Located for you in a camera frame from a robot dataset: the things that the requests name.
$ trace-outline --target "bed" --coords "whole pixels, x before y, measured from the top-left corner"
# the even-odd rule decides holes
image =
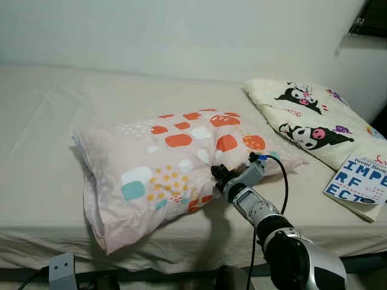
[[[109,256],[85,220],[85,165],[71,133],[91,124],[108,126],[195,107],[232,110],[251,121],[263,118],[239,83],[0,66],[0,268],[38,269],[68,251],[76,257],[78,272],[248,266],[253,229],[222,199]],[[289,172],[285,215],[293,225],[340,256],[387,251],[386,207],[374,223],[361,220],[322,194],[334,171],[283,142],[309,163]],[[256,189],[281,207],[282,178],[265,178]],[[257,251],[255,264],[262,263]]]

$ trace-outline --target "book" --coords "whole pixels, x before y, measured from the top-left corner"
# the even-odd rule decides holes
[[[373,222],[387,200],[387,167],[351,155],[323,193],[368,222]]]

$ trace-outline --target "cartoon character print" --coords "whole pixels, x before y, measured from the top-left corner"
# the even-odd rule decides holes
[[[297,83],[287,84],[291,85],[291,87],[286,89],[284,94],[275,98],[275,100],[288,100],[292,103],[305,106],[321,115],[321,109],[317,107],[318,101],[311,96],[312,88],[310,86]]]
[[[336,125],[336,127],[333,129],[333,131],[340,132],[340,133],[346,133],[346,134],[352,134],[352,132],[350,132],[350,130],[347,127],[338,126],[338,125]]]
[[[344,99],[343,99],[338,93],[334,92],[334,91],[333,91],[332,89],[330,89],[330,88],[327,88],[326,91],[327,91],[327,93],[329,93],[329,95],[330,95],[331,97],[334,97],[334,98],[338,99],[338,100],[339,100],[340,102],[342,102],[345,106],[348,106],[348,104],[345,103]]]
[[[372,126],[367,126],[367,132],[370,135],[372,135],[373,137],[376,137],[376,138],[382,139],[382,140],[386,140],[386,138],[381,133],[379,133],[375,128],[373,128]]]
[[[315,150],[325,145],[336,145],[346,141],[353,142],[353,138],[348,138],[342,134],[338,134],[324,127],[291,127],[285,123],[280,125],[279,132],[295,141],[302,148],[307,150]]]

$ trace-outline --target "pink pillowcase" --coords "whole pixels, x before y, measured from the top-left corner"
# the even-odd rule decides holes
[[[88,130],[73,139],[94,174],[95,186],[85,187],[85,213],[107,253],[209,202],[212,165],[233,169],[250,152],[276,155],[287,169],[302,163],[266,123],[214,109]],[[267,162],[266,175],[279,172]]]

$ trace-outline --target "metal bracket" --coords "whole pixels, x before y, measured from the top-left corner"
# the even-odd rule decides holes
[[[50,290],[78,290],[72,253],[59,255],[50,260],[48,281]]]
[[[231,179],[225,186],[223,192],[226,193],[226,199],[228,200],[230,189],[237,183],[243,183],[247,187],[253,187],[257,185],[261,179],[264,177],[265,173],[265,164],[264,160],[255,160],[250,164],[250,166],[238,177]]]

